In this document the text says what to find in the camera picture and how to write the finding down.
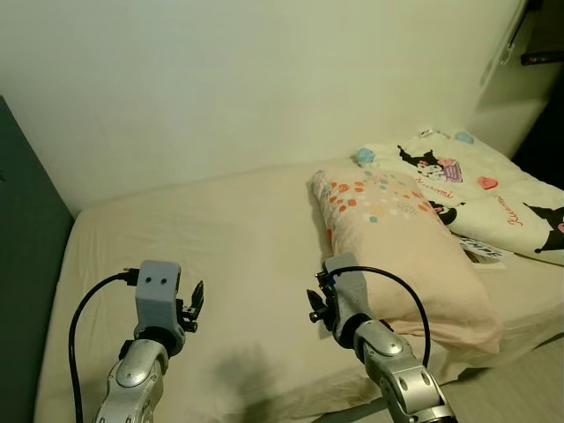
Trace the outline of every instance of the white wall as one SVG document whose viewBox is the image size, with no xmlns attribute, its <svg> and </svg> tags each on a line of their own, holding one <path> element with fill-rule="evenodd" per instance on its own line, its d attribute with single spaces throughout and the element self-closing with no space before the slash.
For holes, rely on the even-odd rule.
<svg viewBox="0 0 564 423">
<path fill-rule="evenodd" d="M 522 0 L 3 0 L 0 87 L 86 204 L 465 125 Z"/>
<path fill-rule="evenodd" d="M 560 63 L 522 66 L 535 19 L 530 14 L 517 33 L 512 55 L 494 70 L 467 125 L 475 135 L 511 157 L 548 102 Z"/>
</svg>

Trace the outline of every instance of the beige bed sheet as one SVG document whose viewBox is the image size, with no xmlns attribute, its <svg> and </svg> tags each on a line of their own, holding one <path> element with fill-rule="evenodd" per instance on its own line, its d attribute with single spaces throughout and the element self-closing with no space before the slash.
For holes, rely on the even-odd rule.
<svg viewBox="0 0 564 423">
<path fill-rule="evenodd" d="M 344 165 L 344 160 L 331 165 Z M 36 422 L 72 422 L 67 336 L 72 314 L 99 280 L 148 258 L 182 266 L 180 297 L 205 283 L 198 333 L 170 360 L 155 421 L 313 420 L 378 396 L 352 351 L 308 320 L 330 246 L 306 181 L 328 163 L 281 167 L 163 189 L 93 207 L 78 217 L 66 250 L 36 401 Z M 482 271 L 504 323 L 501 353 L 433 344 L 431 371 L 448 382 L 467 367 L 495 366 L 563 331 L 562 268 L 518 256 Z M 85 421 L 137 318 L 134 288 L 98 292 L 77 333 Z M 422 339 L 410 337 L 417 354 Z"/>
</svg>

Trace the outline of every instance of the blanket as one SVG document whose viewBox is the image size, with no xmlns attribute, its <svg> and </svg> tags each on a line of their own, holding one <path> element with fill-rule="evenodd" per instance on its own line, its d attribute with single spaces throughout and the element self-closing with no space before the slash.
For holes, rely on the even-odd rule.
<svg viewBox="0 0 564 423">
<path fill-rule="evenodd" d="M 428 131 L 400 143 L 364 145 L 356 160 L 411 175 L 452 232 L 564 264 L 564 191 L 468 132 Z"/>
</svg>

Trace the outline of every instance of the pink pillow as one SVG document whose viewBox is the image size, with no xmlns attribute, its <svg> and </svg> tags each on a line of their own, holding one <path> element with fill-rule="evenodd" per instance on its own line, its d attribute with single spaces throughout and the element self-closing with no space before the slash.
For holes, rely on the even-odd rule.
<svg viewBox="0 0 564 423">
<path fill-rule="evenodd" d="M 477 272 L 417 183 L 398 172 L 329 168 L 311 179 L 335 254 L 390 271 L 423 302 L 431 338 L 499 351 L 501 323 Z M 411 296 L 384 276 L 365 274 L 375 316 L 398 333 L 423 335 Z"/>
</svg>

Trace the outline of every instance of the pillow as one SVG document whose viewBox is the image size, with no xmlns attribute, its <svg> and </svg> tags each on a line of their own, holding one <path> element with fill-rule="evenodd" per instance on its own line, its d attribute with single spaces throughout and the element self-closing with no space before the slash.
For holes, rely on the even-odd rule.
<svg viewBox="0 0 564 423">
<path fill-rule="evenodd" d="M 311 179 L 335 254 L 405 280 L 425 305 L 431 338 L 499 351 L 501 323 L 486 289 L 417 183 L 399 172 L 328 168 Z M 412 297 L 392 280 L 366 274 L 375 316 L 398 333 L 423 335 Z"/>
<path fill-rule="evenodd" d="M 563 265 L 564 192 L 467 132 L 453 134 L 365 145 L 356 160 L 413 176 L 452 232 Z"/>
</svg>

